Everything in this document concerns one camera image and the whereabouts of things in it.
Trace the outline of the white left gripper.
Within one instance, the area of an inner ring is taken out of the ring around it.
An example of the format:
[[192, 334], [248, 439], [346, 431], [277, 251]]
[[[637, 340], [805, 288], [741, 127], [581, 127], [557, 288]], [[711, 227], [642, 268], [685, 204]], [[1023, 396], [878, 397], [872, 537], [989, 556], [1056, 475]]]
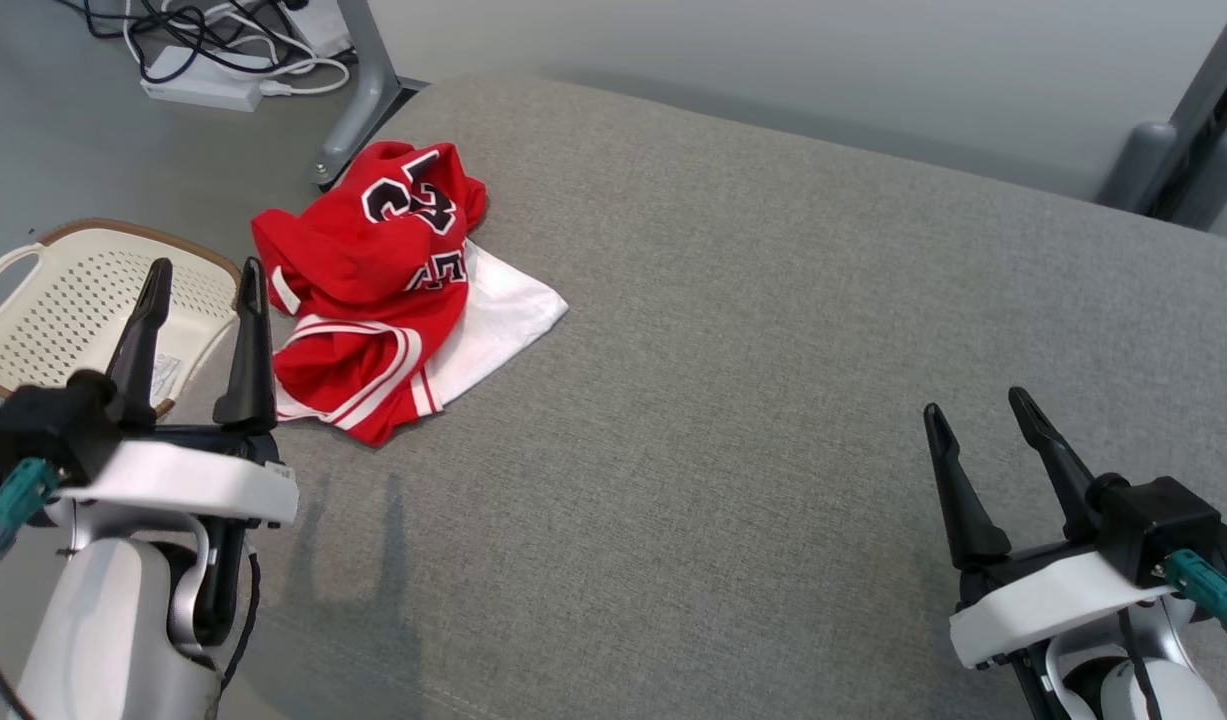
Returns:
[[[157, 419], [151, 384], [160, 329], [171, 312], [171, 259], [156, 259], [107, 366], [118, 397], [110, 415], [125, 431], [145, 431]], [[266, 275], [256, 258], [244, 261], [236, 313], [232, 368], [212, 421], [229, 432], [269, 433], [279, 424], [279, 410]], [[90, 484], [61, 488], [56, 497], [280, 524], [294, 521], [299, 507], [296, 478], [272, 466], [151, 439], [120, 442]]]

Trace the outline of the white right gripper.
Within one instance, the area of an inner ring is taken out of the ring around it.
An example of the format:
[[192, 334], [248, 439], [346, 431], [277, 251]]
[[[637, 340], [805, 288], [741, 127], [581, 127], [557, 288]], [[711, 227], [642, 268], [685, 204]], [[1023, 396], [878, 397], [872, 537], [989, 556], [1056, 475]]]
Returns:
[[[1009, 405], [1026, 445], [1043, 462], [1064, 514], [1064, 537], [1072, 543], [1092, 542], [1101, 519], [1087, 502], [1094, 480], [1090, 469], [1025, 388], [1009, 388]], [[968, 569], [1006, 561], [1012, 552], [1010, 538], [991, 521], [966, 477], [960, 442], [941, 407], [928, 404], [923, 421], [951, 562], [962, 572], [962, 607], [948, 619], [961, 666], [979, 667], [1164, 596], [1162, 585], [1139, 588], [1097, 552], [1066, 557], [1002, 588], [989, 588], [991, 579], [982, 569]]]

